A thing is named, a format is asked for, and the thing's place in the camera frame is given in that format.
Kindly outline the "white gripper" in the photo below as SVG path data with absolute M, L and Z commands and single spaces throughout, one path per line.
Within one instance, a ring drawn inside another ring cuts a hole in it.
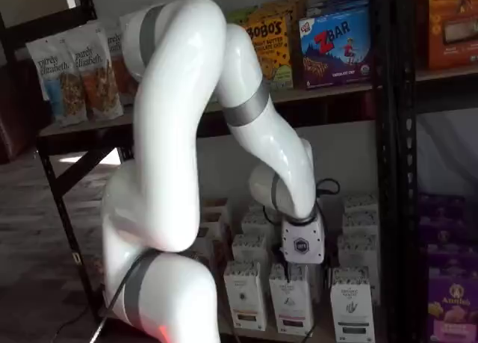
M 324 229 L 322 215 L 307 223 L 282 220 L 282 252 L 285 257 L 285 279 L 291 281 L 290 263 L 322 264 L 324 260 Z

